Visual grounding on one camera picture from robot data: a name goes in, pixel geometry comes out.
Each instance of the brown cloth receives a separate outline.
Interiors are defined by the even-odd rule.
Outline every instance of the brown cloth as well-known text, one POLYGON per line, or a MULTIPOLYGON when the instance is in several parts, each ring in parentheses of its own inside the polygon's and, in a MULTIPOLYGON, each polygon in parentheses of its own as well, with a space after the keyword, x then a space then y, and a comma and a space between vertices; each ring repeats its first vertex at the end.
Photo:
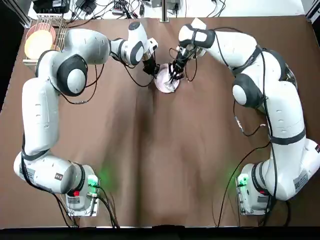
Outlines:
MULTIPOLYGON (((148 37, 158 41, 157 63, 172 61, 168 50, 176 48, 179 30, 192 20, 178 18, 160 23, 158 19, 139 19, 148 37)), ((109 39, 126 39, 132 21, 92 20, 83 28, 99 31, 109 39)), ((305 16, 219 17, 203 21, 208 29, 238 28, 254 36, 262 47, 284 57, 298 81, 307 137, 320 143, 320 51, 305 16)), ((22 144, 22 87, 34 77, 22 63, 23 46, 24 40, 0 114, 0 227, 64 226, 53 196, 28 186, 13 171, 22 144)), ((130 72, 140 84, 146 84, 151 78, 142 68, 141 63, 130 72)), ((194 71, 195 61, 191 61, 188 75, 193 76, 194 71)), ((93 66, 89 67, 88 79, 95 79, 93 66)), ((250 138, 242 135, 233 116, 233 81, 228 68, 206 54, 198 59, 193 82, 183 80, 176 93, 164 94, 154 85, 136 86, 124 66, 110 58, 89 103, 71 105, 60 98, 60 138, 52 152, 95 169, 103 187, 115 198, 121 226, 214 226, 212 209, 218 223, 231 173, 246 153, 268 142, 266 129, 250 138)), ((87 99, 93 88, 71 100, 87 99)), ((235 111, 248 133, 265 123, 264 116, 253 109, 237 105, 235 111)), ((244 164, 265 161, 269 154, 269 148, 257 150, 244 164)), ((317 172, 290 200, 291 225, 320 225, 319 207, 314 204, 320 202, 319 175, 317 172)), ((239 224, 235 195, 232 180, 222 226, 239 224)), ((286 216, 285 203, 278 202, 269 224, 281 226, 286 216)), ((242 226, 257 225, 256 216, 241 216, 240 220, 242 226)), ((110 226, 106 208, 100 204, 98 216, 81 218, 80 225, 110 226)))

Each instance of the yellow plate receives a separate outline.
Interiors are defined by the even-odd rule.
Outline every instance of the yellow plate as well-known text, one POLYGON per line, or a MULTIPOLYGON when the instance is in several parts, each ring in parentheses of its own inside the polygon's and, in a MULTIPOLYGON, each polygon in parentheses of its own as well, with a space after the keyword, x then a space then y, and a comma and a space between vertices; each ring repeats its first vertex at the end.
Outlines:
POLYGON ((29 59, 37 60, 44 51, 51 49, 52 43, 53 39, 50 32, 46 30, 35 31, 25 42, 25 55, 29 59))

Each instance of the floor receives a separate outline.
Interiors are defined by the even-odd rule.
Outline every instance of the floor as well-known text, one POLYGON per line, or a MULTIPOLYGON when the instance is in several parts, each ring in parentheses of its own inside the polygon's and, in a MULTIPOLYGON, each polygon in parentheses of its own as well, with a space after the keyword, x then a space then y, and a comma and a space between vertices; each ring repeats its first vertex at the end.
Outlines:
MULTIPOLYGON (((103 10, 105 5, 112 2, 113 0, 96 0, 96 2, 102 6, 97 6, 94 13, 98 13, 103 10)), ((223 3, 225 2, 225 9, 221 12, 221 17, 262 17, 262 16, 294 16, 305 14, 304 6, 307 8, 309 6, 308 2, 312 0, 217 0, 217 6, 212 0, 181 0, 181 7, 177 13, 178 18, 194 18, 194 17, 207 17, 214 16, 218 13, 223 3)), ((139 15, 140 8, 138 7, 140 0, 133 0, 132 7, 136 9, 134 12, 139 15)), ((103 15, 104 19, 117 19, 119 16, 112 15, 111 11, 106 11, 103 15)), ((66 19, 71 18, 71 12, 65 14, 66 19)), ((33 3, 31 4, 28 15, 36 19, 37 15, 33 10, 33 3)), ((80 18, 84 19, 84 13, 80 13, 80 18)), ((145 4, 145 13, 142 16, 144 18, 160 18, 161 17, 161 7, 152 8, 145 4)), ((168 12, 168 17, 176 17, 175 14, 168 12)))

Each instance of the electronic device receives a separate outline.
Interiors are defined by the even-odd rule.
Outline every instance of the electronic device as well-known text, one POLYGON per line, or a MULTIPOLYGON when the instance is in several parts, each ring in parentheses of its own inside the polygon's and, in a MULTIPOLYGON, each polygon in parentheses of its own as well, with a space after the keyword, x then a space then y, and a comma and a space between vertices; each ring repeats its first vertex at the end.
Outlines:
MULTIPOLYGON (((151 6, 153 8, 161 7, 162 0, 151 0, 151 6)), ((180 9, 180 0, 166 0, 167 2, 167 9, 168 10, 176 10, 177 8, 180 9)))
POLYGON ((65 14, 69 12, 70 0, 32 0, 37 14, 65 14))
POLYGON ((96 0, 77 0, 75 5, 87 15, 92 14, 97 7, 96 0))

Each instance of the label sticker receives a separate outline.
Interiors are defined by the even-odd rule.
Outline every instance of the label sticker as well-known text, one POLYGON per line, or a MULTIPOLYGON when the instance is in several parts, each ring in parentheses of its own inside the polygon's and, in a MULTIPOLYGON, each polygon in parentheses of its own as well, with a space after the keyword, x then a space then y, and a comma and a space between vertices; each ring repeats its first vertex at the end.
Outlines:
POLYGON ((62 177, 63 177, 63 175, 60 174, 60 173, 56 173, 55 176, 54 176, 54 178, 57 179, 57 180, 59 180, 59 181, 62 180, 62 177))
POLYGON ((317 145, 317 146, 315 147, 315 150, 316 150, 318 153, 320 153, 320 146, 317 145))
POLYGON ((52 1, 52 7, 61 7, 62 0, 54 0, 52 1))
POLYGON ((293 179, 294 187, 295 187, 295 193, 299 192, 300 189, 308 182, 308 174, 306 170, 303 170, 300 175, 293 179))
MULTIPOLYGON (((33 183, 34 182, 34 176, 35 176, 35 170, 26 167, 26 172, 27 172, 27 174, 29 176, 30 181, 33 183)), ((20 176, 24 179, 24 175, 22 173, 21 164, 20 164, 20 176)))
POLYGON ((68 204, 79 204, 80 197, 68 197, 68 204))
POLYGON ((266 204, 268 202, 268 196, 258 196, 257 202, 266 204))

